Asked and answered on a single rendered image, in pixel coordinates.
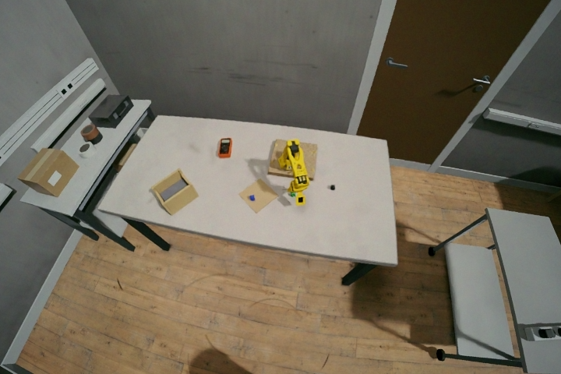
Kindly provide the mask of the tan open wooden crate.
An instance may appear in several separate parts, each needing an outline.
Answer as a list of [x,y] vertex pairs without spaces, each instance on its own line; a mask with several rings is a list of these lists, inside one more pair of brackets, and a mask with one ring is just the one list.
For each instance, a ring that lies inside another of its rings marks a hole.
[[193,184],[181,174],[169,174],[153,185],[152,190],[171,216],[199,196]]

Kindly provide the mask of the orange pocket multimeter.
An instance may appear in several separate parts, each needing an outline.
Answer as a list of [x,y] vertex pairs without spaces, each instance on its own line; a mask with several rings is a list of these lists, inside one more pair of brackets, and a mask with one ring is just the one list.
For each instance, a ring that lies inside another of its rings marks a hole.
[[231,138],[222,138],[220,142],[220,147],[218,151],[219,158],[230,158],[232,148]]

